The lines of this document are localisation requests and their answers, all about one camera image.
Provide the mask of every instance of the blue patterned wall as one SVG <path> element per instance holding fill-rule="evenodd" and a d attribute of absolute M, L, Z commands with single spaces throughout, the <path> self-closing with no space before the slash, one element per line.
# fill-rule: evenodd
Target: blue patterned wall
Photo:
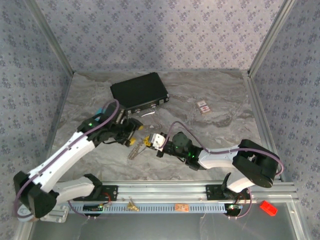
<path fill-rule="evenodd" d="M 13 177 L 45 159 L 70 79 L 25 3 L 2 0 L 0 9 L 0 240 L 9 240 Z"/>
<path fill-rule="evenodd" d="M 284 0 L 36 0 L 75 72 L 248 69 Z"/>
<path fill-rule="evenodd" d="M 254 80 L 285 175 L 320 239 L 319 0 L 297 0 Z"/>

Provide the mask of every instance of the gray marble table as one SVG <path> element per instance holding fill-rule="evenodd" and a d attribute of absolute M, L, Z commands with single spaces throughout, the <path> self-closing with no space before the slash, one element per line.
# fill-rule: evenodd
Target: gray marble table
<path fill-rule="evenodd" d="M 132 117 L 147 127 L 135 134 L 137 140 L 151 132 L 164 132 L 173 121 L 185 123 L 207 148 L 224 148 L 251 139 L 260 144 L 260 137 L 240 71 L 176 71 L 158 72 L 170 94 L 169 102 L 155 114 Z M 147 72 L 75 73 L 63 108 L 52 152 L 58 150 L 76 131 L 81 122 L 93 116 L 113 99 L 110 86 Z M 212 112 L 201 115 L 196 102 L 205 100 Z M 182 128 L 176 126 L 174 133 Z M 62 181 L 92 173 L 102 181 L 122 180 L 223 180 L 229 168 L 194 171 L 173 156 L 156 157 L 146 149 L 135 159 L 128 155 L 133 146 L 101 144 L 80 159 Z"/>

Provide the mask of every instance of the red object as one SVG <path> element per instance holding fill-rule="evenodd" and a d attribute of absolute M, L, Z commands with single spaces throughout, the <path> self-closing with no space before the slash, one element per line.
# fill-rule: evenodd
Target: red object
<path fill-rule="evenodd" d="M 267 201 L 263 201 L 261 204 L 260 204 L 260 208 L 265 211 L 267 214 L 269 214 L 270 216 L 275 216 L 278 212 L 278 209 L 271 205 L 269 202 Z"/>

